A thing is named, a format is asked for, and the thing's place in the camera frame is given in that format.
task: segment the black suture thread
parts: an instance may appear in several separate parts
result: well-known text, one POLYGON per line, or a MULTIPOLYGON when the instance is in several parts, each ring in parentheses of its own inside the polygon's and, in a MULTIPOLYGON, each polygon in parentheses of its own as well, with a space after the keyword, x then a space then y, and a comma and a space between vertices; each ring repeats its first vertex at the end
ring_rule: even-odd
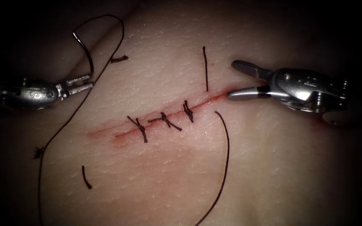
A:
POLYGON ((124 60, 127 60, 129 59, 129 57, 127 55, 123 55, 122 57, 119 57, 119 58, 112 58, 110 59, 110 63, 118 63, 118 62, 121 62, 121 61, 124 61, 124 60))
POLYGON ((147 122, 151 123, 151 122, 154 122, 154 121, 158 121, 158 120, 162 120, 164 121, 168 127, 170 128, 171 126, 173 126, 174 128, 178 129, 178 131, 182 131, 181 128, 179 128, 178 126, 172 124, 168 119, 167 119, 167 116, 163 113, 163 112, 160 112, 161 114, 161 118, 155 118, 155 119, 151 119, 151 120, 148 120, 147 122))
POLYGON ((129 117, 129 116, 127 116, 127 118, 128 118, 129 120, 131 120, 131 122, 133 122, 133 123, 139 128, 139 130, 142 132, 143 139, 145 140, 144 143, 147 143, 145 128, 139 123, 138 118, 136 118, 136 122, 135 122, 134 120, 132 120, 132 118, 129 117))
POLYGON ((36 147, 36 150, 34 151, 34 156, 33 159, 39 159, 41 157, 41 155, 44 152, 44 147, 38 148, 36 147))
POLYGON ((89 184, 88 180, 86 179, 86 175, 85 175, 85 166, 82 166, 82 175, 83 175, 83 180, 85 181, 86 183, 86 186, 88 187, 88 189, 92 189, 92 185, 89 184))
POLYGON ((207 85, 207 59, 206 59, 205 46, 203 46, 202 51, 203 51, 203 58, 205 59, 206 92, 208 92, 208 91, 209 91, 209 87, 208 87, 208 85, 207 85))
POLYGON ((230 158, 230 139, 228 138, 228 131, 227 131, 227 127, 226 127, 226 123, 224 122, 223 117, 220 115, 220 113, 218 113, 217 111, 215 111, 215 113, 220 117, 220 119, 223 122, 223 126, 224 126, 224 130, 226 132, 226 138, 227 138, 227 157, 226 157, 226 166, 224 168, 224 177, 223 177, 223 182, 222 185, 220 186, 220 190, 219 193, 217 194, 217 197, 215 199, 215 201, 213 202, 212 206, 209 208, 209 210, 206 212, 206 214, 195 224, 195 226, 198 226, 200 223, 202 223, 202 221, 209 215, 209 213, 212 211, 212 209, 215 207, 217 201, 220 198, 220 195, 222 194, 223 191, 223 187, 224 187, 224 183, 226 182, 226 175, 227 175, 227 168, 228 168, 228 160, 230 158))
MULTIPOLYGON (((116 18, 120 23, 121 23, 121 27, 122 27, 122 36, 121 36, 121 40, 119 41, 116 49, 114 50, 114 52, 111 54, 109 59, 112 59, 114 54, 118 51, 118 48, 120 47, 124 36, 125 36, 125 26, 124 23, 122 22, 122 20, 114 15, 111 14, 105 14, 105 15, 101 15, 98 17, 94 17, 91 18, 87 21, 85 21, 84 23, 82 23, 81 25, 79 25, 77 28, 75 28, 75 30, 73 32, 75 32, 78 28, 80 28, 81 26, 83 26, 85 23, 95 20, 95 19, 99 19, 101 17, 105 17, 105 16, 109 16, 109 17, 114 17, 116 18)), ((103 74, 103 72, 106 70, 108 64, 110 63, 110 60, 107 61, 106 65, 103 67, 103 70, 100 72, 100 74, 97 76, 96 80, 94 81, 94 83, 96 84, 97 81, 100 79, 100 76, 103 74)), ((38 203, 38 208, 39 208, 39 221, 40 221, 40 225, 43 226, 43 218, 41 215, 41 192, 40 192, 40 188, 41 188, 41 173, 42 173, 42 166, 43 166, 43 158, 44 158, 44 154, 46 153, 46 149, 48 147, 48 145, 51 143, 51 141, 64 129, 64 127, 66 127, 66 125, 73 119, 73 117, 75 116, 75 114, 78 112, 78 110, 82 107, 83 103, 86 101, 86 99, 88 98, 90 92, 92 91, 92 89, 95 86, 93 86, 91 89, 89 89, 89 91, 87 92, 85 98, 82 100, 82 102, 79 104, 79 106, 75 109, 75 111, 73 112, 73 114, 69 117, 69 119, 58 129, 58 131, 48 140, 47 144, 44 146, 43 148, 43 153, 40 156, 40 165, 39 165, 39 179, 38 179, 38 186, 37 186, 37 203, 38 203)))
POLYGON ((182 105, 184 107, 185 114, 188 115, 188 118, 191 120, 191 122, 194 122, 194 116, 192 115, 192 111, 188 108, 188 102, 184 100, 184 104, 182 105))

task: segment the pale skin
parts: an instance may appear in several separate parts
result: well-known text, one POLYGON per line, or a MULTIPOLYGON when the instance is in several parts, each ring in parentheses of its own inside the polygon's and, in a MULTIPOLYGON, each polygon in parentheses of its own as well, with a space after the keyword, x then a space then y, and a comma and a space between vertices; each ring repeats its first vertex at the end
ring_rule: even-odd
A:
MULTIPOLYGON (((346 56, 336 40, 319 35, 314 24, 240 3, 144 3, 133 9, 123 17, 125 38, 114 56, 129 59, 107 67, 46 150, 45 225, 194 225, 213 203, 224 175, 227 142, 215 111, 228 129, 230 161, 221 197, 201 225, 340 225, 355 219, 350 155, 362 145, 361 131, 329 126, 273 99, 231 102, 222 96, 263 84, 235 71, 230 64, 236 59, 271 70, 338 74, 346 56), (183 112, 184 100, 193 123, 183 112), (148 123, 160 112, 182 131, 163 121, 148 123), (147 143, 127 116, 146 127, 147 143)), ((91 48, 96 75, 120 36, 121 27, 111 27, 91 48)), ((67 53, 73 54, 67 64, 72 67, 65 69, 70 76, 46 79, 86 73, 80 53, 67 53)), ((55 70, 61 74, 60 66, 55 70)), ((10 210, 18 221, 38 223, 34 147, 43 146, 84 97, 0 119, 15 128, 1 135, 6 142, 0 149, 9 151, 0 158, 6 169, 0 183, 12 185, 4 199, 21 207, 10 210)))

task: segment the reddish skin area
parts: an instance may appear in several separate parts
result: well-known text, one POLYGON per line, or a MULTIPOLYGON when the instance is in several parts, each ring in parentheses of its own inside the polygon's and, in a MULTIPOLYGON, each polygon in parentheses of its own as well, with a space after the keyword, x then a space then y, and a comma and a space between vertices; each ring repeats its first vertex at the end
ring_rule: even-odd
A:
MULTIPOLYGON (((212 103, 214 101, 219 101, 221 99, 225 99, 227 92, 229 92, 229 91, 231 91, 233 89, 234 88, 228 88, 228 89, 226 89, 226 91, 223 91, 220 94, 211 96, 208 99, 206 99, 205 101, 203 101, 203 102, 201 102, 201 103, 199 103, 199 104, 197 104, 197 105, 195 105, 193 107, 189 107, 189 109, 191 111, 198 110, 199 108, 205 106, 208 103, 212 103)), ((148 114, 146 114, 146 115, 144 115, 142 117, 138 117, 139 122, 141 123, 142 126, 144 126, 143 123, 142 123, 143 121, 147 121, 147 120, 154 119, 154 118, 159 118, 161 111, 166 113, 165 112, 166 108, 173 108, 173 107, 174 107, 173 105, 172 106, 167 106, 167 107, 164 107, 163 110, 157 110, 155 112, 148 113, 148 114)), ((169 121, 171 121, 171 119, 174 119, 175 117, 183 117, 183 116, 188 117, 187 114, 185 114, 184 110, 180 110, 180 111, 168 114, 168 115, 166 114, 166 116, 167 116, 167 119, 169 121)), ((124 122, 119 124, 119 125, 113 125, 113 126, 109 126, 109 127, 104 127, 103 125, 106 124, 106 123, 103 123, 103 125, 101 125, 100 128, 95 129, 94 131, 87 132, 86 134, 91 138, 97 139, 102 135, 105 135, 105 136, 108 135, 108 133, 110 133, 111 130, 120 128, 120 127, 124 126, 127 123, 132 123, 132 122, 127 119, 127 120, 124 120, 124 122)), ((149 129, 152 129, 154 126, 158 126, 161 123, 164 123, 164 122, 163 121, 155 121, 155 122, 152 122, 152 123, 150 123, 148 125, 145 125, 144 127, 145 127, 145 130, 146 130, 146 133, 147 133, 147 131, 149 129)), ((131 136, 140 136, 141 140, 143 141, 142 132, 137 128, 137 126, 135 126, 133 129, 131 129, 129 131, 114 133, 114 134, 112 134, 110 136, 112 136, 110 141, 117 148, 121 148, 121 147, 124 147, 125 145, 129 144, 130 143, 129 138, 131 136)))

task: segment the red incision line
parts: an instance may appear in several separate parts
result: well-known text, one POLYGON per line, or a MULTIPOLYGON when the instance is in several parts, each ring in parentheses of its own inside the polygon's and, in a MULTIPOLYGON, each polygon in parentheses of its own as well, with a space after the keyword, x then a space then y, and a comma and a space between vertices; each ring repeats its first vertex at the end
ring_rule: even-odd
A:
MULTIPOLYGON (((189 109, 191 111, 194 111, 194 110, 204 106, 205 104, 216 101, 216 100, 218 100, 218 99, 220 99, 222 97, 225 98, 226 93, 227 93, 227 91, 222 92, 222 93, 220 93, 220 94, 218 94, 216 96, 209 97, 208 99, 206 99, 202 103, 199 103, 196 106, 190 107, 189 109)), ((148 119, 152 118, 152 115, 156 115, 156 114, 157 114, 157 112, 152 112, 152 113, 146 114, 143 117, 139 117, 141 124, 145 127, 146 130, 151 128, 154 125, 158 125, 158 123, 148 123, 147 122, 148 119)), ((180 115, 186 116, 184 110, 180 110, 180 111, 174 112, 172 114, 168 114, 167 117, 170 118, 172 116, 180 116, 180 115)), ((100 137, 100 135, 103 135, 103 134, 106 134, 106 133, 108 133, 108 132, 110 132, 112 130, 121 128, 121 127, 125 126, 127 123, 129 123, 129 121, 124 121, 121 124, 117 124, 117 125, 114 125, 114 126, 110 126, 110 127, 99 129, 99 130, 92 131, 92 132, 88 132, 87 134, 89 136, 93 137, 93 138, 98 138, 98 137, 100 137)), ((116 142, 117 147, 122 147, 122 146, 124 146, 126 144, 126 142, 121 142, 120 141, 121 139, 125 139, 127 136, 138 136, 138 135, 141 136, 141 138, 140 138, 141 143, 143 143, 143 137, 140 134, 139 129, 135 126, 133 129, 130 129, 129 131, 126 131, 126 132, 113 133, 112 134, 112 136, 113 136, 112 141, 117 140, 118 141, 118 143, 116 142)))

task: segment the silver metal instrument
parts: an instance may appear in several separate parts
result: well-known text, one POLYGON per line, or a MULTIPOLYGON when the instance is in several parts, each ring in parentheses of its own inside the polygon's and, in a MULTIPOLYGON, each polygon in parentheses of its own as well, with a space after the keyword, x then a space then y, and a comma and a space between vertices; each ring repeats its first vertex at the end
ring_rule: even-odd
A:
POLYGON ((26 77, 9 77, 4 81, 0 104, 12 109, 43 109, 58 100, 91 89, 90 75, 66 82, 51 84, 44 80, 26 77))
POLYGON ((337 114, 331 112, 347 110, 348 81, 330 77, 306 69, 283 68, 275 72, 260 68, 252 63, 236 60, 231 66, 247 75, 268 82, 260 87, 233 90, 227 98, 233 101, 273 97, 293 110, 321 114, 332 125, 339 124, 337 114))

